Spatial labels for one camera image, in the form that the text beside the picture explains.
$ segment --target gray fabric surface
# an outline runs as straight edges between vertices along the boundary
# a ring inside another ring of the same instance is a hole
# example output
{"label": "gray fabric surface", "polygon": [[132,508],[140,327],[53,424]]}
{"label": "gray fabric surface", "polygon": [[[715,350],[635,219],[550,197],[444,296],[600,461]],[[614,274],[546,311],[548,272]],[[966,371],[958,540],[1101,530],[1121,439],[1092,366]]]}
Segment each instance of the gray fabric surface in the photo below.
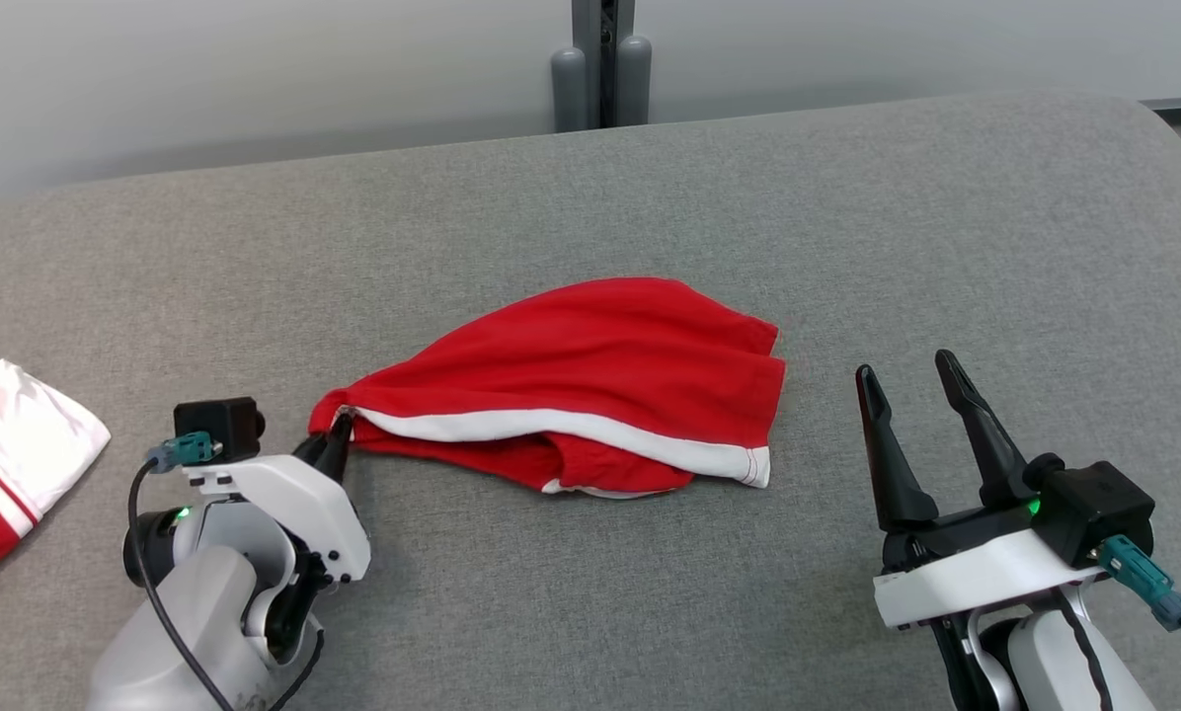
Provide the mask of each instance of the gray fabric surface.
{"label": "gray fabric surface", "polygon": [[[1027,455],[1159,501],[1181,587],[1181,142],[1121,99],[1011,93],[185,171],[0,206],[0,357],[111,446],[0,566],[0,710],[79,707],[141,601],[117,554],[180,400],[252,394],[268,451],[324,392],[542,289],[659,274],[781,327],[770,489],[627,503],[357,456],[372,573],[321,600],[304,707],[947,707],[883,630],[853,370],[876,366],[942,509],[978,502],[932,365]],[[178,480],[145,505],[181,503]],[[1091,611],[1163,710],[1181,634]]]}

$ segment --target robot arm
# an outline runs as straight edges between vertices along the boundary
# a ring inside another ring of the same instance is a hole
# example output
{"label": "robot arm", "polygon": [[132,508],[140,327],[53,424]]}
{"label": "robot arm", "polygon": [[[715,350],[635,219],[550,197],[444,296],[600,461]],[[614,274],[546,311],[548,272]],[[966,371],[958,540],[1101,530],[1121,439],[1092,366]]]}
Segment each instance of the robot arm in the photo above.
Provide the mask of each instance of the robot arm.
{"label": "robot arm", "polygon": [[[279,707],[269,703],[285,677],[301,671],[294,691],[318,657],[306,644],[321,644],[317,595],[361,580],[371,562],[340,485],[352,420],[342,415],[294,455],[256,455],[262,419],[252,399],[180,405],[175,429],[178,439],[152,452],[157,471],[184,456],[203,501],[139,515],[126,534],[126,573],[142,585],[141,554],[171,625],[230,707]],[[91,711],[220,706],[151,601],[109,645],[90,685]]]}
{"label": "robot arm", "polygon": [[[862,365],[856,376],[885,531],[874,580],[885,625],[931,627],[960,711],[1151,710],[1088,620],[1082,593],[1108,572],[1100,567],[1105,541],[1127,536],[1151,552],[1154,501],[1105,462],[1065,469],[1043,455],[1026,463],[955,356],[938,351],[935,365],[983,480],[981,508],[946,516],[901,452],[875,372]],[[985,613],[1019,605],[1027,618],[979,628]]]}

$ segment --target gray cushion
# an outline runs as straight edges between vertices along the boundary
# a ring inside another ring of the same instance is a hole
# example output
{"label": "gray cushion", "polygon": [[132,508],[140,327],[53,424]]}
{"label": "gray cushion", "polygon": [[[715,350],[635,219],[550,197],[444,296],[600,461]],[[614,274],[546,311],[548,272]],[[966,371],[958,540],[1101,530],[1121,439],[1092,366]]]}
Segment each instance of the gray cushion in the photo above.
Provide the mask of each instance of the gray cushion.
{"label": "gray cushion", "polygon": [[[0,566],[0,710],[79,707],[141,602],[124,500],[176,402],[255,396],[287,451],[328,389],[613,274],[779,325],[770,487],[616,503],[358,455],[373,570],[321,600],[328,647],[289,707],[946,707],[932,635],[872,604],[853,384],[876,366],[926,490],[973,505],[941,346],[1025,454],[1107,458],[1155,496],[1181,588],[1181,142],[1137,104],[966,96],[184,171],[0,203],[0,357],[112,432]],[[168,477],[144,504],[189,496]],[[1181,710],[1181,633],[1113,583],[1090,608]]]}

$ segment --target gray post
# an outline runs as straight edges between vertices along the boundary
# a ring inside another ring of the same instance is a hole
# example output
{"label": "gray post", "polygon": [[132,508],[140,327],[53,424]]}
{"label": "gray post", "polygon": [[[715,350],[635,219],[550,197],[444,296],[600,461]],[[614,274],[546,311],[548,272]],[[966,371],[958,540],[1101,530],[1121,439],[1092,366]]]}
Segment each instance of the gray post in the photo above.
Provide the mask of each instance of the gray post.
{"label": "gray post", "polygon": [[552,56],[552,91],[555,94],[555,133],[589,128],[587,59],[581,50],[570,46]]}
{"label": "gray post", "polygon": [[653,44],[627,37],[618,45],[618,125],[647,123],[647,99],[653,81]]}

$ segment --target red and white jersey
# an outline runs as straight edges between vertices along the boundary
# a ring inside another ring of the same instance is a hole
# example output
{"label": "red and white jersey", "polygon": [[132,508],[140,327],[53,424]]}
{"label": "red and white jersey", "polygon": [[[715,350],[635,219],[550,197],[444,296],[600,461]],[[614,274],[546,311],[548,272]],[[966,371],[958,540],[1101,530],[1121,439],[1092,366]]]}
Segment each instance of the red and white jersey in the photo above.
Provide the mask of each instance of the red and white jersey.
{"label": "red and white jersey", "polygon": [[107,444],[85,407],[0,360],[0,559],[15,548]]}
{"label": "red and white jersey", "polygon": [[609,279],[520,301],[328,392],[327,431],[533,489],[634,497],[693,474],[765,487],[784,383],[777,328],[685,283]]}

